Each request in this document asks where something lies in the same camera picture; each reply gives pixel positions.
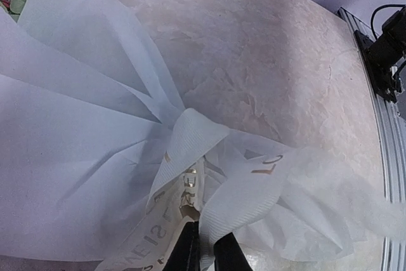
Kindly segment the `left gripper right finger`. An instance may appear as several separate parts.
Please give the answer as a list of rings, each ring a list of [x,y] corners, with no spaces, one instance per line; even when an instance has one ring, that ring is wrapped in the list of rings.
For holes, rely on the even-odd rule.
[[[215,271],[245,271],[249,264],[235,236],[229,233],[214,244]]]

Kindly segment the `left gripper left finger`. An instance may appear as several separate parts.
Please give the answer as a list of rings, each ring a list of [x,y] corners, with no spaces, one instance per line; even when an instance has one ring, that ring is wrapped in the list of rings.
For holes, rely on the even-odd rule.
[[[183,230],[166,262],[164,271],[199,271],[200,239],[199,223],[185,223]]]

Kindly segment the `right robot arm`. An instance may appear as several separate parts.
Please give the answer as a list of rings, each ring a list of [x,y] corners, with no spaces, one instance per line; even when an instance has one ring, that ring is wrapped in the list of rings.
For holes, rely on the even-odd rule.
[[[375,15],[385,8],[396,8],[382,25],[382,34],[374,30]],[[363,63],[367,69],[374,93],[387,102],[396,103],[396,94],[402,92],[400,73],[405,67],[397,63],[405,58],[405,5],[385,4],[374,10],[370,18],[372,37],[360,30],[354,31]]]

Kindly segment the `cream ribbon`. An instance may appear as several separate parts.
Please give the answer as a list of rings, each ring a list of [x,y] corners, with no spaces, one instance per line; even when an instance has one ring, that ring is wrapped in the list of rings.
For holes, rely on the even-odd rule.
[[[164,270],[185,223],[199,223],[200,269],[214,265],[214,244],[233,233],[239,246],[300,257],[292,175],[298,152],[185,110],[168,142],[151,139],[113,150],[95,164],[111,175],[112,159],[153,175],[143,216],[103,252],[99,270]]]

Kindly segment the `aluminium front rail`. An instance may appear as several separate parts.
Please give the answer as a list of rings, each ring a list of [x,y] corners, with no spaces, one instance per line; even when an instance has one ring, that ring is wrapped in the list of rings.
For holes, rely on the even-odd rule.
[[[405,202],[405,120],[397,104],[386,101],[376,90],[372,70],[367,66],[362,47],[372,32],[366,24],[344,8],[337,14],[349,26],[367,74],[372,104],[376,116],[379,143],[383,162],[384,196],[392,203]]]

